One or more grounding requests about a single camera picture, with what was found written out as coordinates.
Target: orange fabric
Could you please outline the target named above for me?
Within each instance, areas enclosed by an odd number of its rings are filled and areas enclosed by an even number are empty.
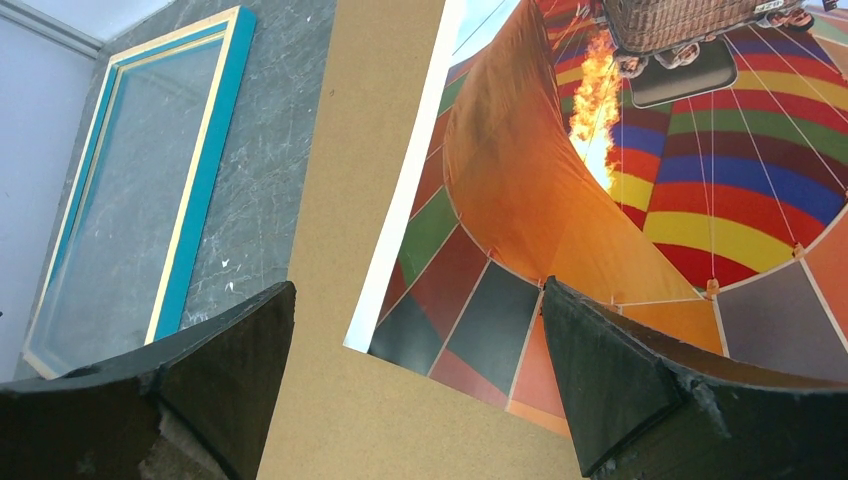
[[[821,242],[807,251],[804,261],[822,292],[830,311],[842,332],[848,335],[848,295],[845,295],[845,275],[848,272],[848,215],[837,217],[836,224]]]
[[[521,402],[516,402],[515,400],[509,402],[509,405],[506,407],[506,411],[516,417],[535,423],[540,427],[547,428],[554,433],[571,437],[571,430],[568,428],[568,421],[564,418],[551,415],[548,412],[543,412]]]
[[[542,17],[523,0],[469,72],[446,129],[445,180],[462,223],[533,281],[554,274],[601,302],[698,298],[597,185],[563,125]]]
[[[511,400],[565,418],[541,315],[533,322]]]
[[[716,355],[724,355],[713,302],[654,303],[622,306],[621,314],[678,340],[696,345]]]

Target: grey marble surface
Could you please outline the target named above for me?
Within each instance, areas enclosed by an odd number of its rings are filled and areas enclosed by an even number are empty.
[[[257,26],[181,328],[206,320],[287,277],[335,0],[176,0],[108,43],[89,87],[54,224],[53,241],[109,56],[236,5],[250,9]],[[29,374],[25,365],[19,368],[18,377]]]

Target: cardboard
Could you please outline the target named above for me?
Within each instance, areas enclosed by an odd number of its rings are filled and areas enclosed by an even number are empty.
[[[297,326],[259,478],[581,478],[568,438],[342,345],[444,4],[338,2],[289,267]]]

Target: white border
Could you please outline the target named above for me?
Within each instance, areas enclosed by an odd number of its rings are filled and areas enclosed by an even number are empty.
[[[430,57],[430,68],[424,79],[418,114],[415,117],[409,146],[400,168],[398,183],[343,343],[344,346],[362,353],[367,353],[371,345],[383,297],[386,295],[395,259],[403,242],[409,213],[412,211],[412,204],[421,181],[421,172],[424,169],[424,161],[427,158],[430,137],[436,125],[445,80],[451,67],[452,50],[456,45],[459,26],[464,18],[465,0],[445,2],[433,54]]]

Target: yellow stripe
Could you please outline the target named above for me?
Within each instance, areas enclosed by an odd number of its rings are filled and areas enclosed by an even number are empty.
[[[612,172],[613,186],[610,189],[610,197],[616,202],[621,202],[629,207],[637,208],[643,212],[648,210],[651,201],[651,192],[654,184],[629,173],[624,174],[624,201],[622,202],[622,188],[620,178],[621,172]]]
[[[792,247],[759,230],[715,218],[715,254],[756,272],[765,272],[792,258]],[[688,212],[650,212],[645,235],[666,243],[710,251],[710,217]]]
[[[565,85],[580,80],[583,80],[583,69],[579,66],[557,74],[557,85]]]
[[[813,90],[804,80],[798,78],[794,73],[782,72],[757,72],[756,75],[749,70],[739,72],[739,79],[733,85],[736,90],[760,90],[773,93],[788,93],[799,97],[809,98],[821,102],[824,97],[830,104],[842,110],[848,110],[848,88],[825,82],[817,78],[806,77],[807,82],[821,93]]]

